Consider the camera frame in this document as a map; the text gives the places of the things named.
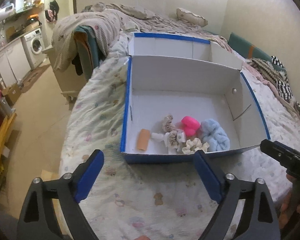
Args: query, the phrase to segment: pink plush toy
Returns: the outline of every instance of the pink plush toy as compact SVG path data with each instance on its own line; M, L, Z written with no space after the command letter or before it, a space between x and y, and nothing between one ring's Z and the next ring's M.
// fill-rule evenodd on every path
M181 122L183 123L183 131L185 131L186 136L193 136L196 131L200 128L200 123L192 118L191 116L185 116Z

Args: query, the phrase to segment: rug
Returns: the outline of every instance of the rug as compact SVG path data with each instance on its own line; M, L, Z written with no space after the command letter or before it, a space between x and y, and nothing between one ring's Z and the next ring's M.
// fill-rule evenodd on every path
M46 64L43 66L38 66L34 70L28 73L23 80L23 88L21 88L21 93L27 92L32 88L33 84L38 80L38 78L50 67L51 64Z

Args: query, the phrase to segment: green headboard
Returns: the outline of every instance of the green headboard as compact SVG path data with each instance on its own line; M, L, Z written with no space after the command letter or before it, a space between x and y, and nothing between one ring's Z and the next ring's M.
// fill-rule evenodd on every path
M249 41L246 41L244 38L238 36L235 33L231 33L229 41L229 46L234 49L236 52L238 52L242 57L244 58L261 58L266 61L271 62L271 56L263 52L261 49L254 46ZM286 71L284 68L272 64L274 69L277 71Z

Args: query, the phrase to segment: orange sponge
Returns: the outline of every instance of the orange sponge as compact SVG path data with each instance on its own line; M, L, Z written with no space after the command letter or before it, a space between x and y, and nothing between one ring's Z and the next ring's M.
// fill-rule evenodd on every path
M137 141L137 149L146 151L150 139L150 131L147 129L141 129Z

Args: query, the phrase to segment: washing machine door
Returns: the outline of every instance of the washing machine door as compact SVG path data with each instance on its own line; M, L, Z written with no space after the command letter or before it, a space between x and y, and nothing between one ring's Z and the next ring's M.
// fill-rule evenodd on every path
M42 53L43 46L39 37L34 37L31 41L30 48L33 54L38 55Z

